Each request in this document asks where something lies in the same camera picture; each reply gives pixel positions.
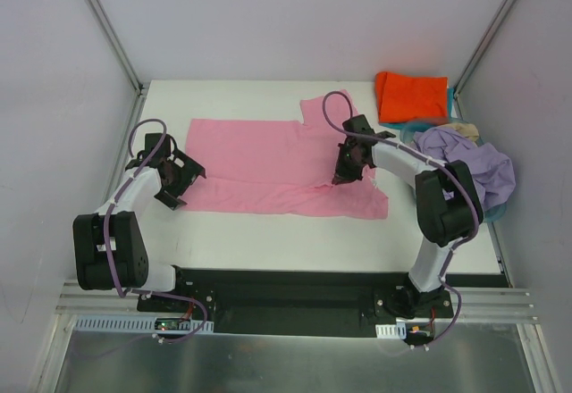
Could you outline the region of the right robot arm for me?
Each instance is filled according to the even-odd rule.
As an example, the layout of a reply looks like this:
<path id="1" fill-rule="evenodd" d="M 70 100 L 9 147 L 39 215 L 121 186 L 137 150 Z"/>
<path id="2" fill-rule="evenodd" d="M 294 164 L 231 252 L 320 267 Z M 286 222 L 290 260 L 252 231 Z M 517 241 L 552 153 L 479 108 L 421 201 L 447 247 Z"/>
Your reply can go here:
<path id="1" fill-rule="evenodd" d="M 346 138 L 339 144 L 334 185 L 362 180 L 368 167 L 391 172 L 415 192 L 422 244 L 403 286 L 383 305 L 396 317 L 423 316 L 442 301 L 452 256 L 476 235 L 483 221 L 470 170 L 462 161 L 445 163 L 423 155 L 389 132 L 374 132 L 363 114 L 335 129 Z"/>

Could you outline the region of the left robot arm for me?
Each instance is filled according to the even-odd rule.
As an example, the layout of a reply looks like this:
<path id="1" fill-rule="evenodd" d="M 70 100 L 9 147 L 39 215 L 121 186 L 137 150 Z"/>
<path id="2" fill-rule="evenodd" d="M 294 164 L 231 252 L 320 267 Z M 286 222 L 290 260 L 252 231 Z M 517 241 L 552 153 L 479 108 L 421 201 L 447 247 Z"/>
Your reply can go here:
<path id="1" fill-rule="evenodd" d="M 205 168 L 184 154 L 168 134 L 148 133 L 144 149 L 125 167 L 120 186 L 95 212 L 72 224 L 77 281 L 84 290 L 158 291 L 168 311 L 189 301 L 188 289 L 177 282 L 177 269 L 149 259 L 139 217 L 152 201 L 170 210 L 186 206 L 182 196 Z"/>

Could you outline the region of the pink t shirt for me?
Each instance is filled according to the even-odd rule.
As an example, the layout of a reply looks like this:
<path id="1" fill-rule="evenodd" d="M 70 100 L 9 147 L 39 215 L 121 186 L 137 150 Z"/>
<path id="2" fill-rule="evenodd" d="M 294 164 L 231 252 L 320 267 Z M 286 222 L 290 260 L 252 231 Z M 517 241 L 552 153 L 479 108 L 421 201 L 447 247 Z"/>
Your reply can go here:
<path id="1" fill-rule="evenodd" d="M 296 214 L 384 220 L 388 197 L 375 185 L 375 172 L 334 185 L 336 131 L 357 116 L 348 92 L 303 100 L 302 121 L 194 119 L 185 152 L 206 169 L 184 194 L 193 212 Z"/>

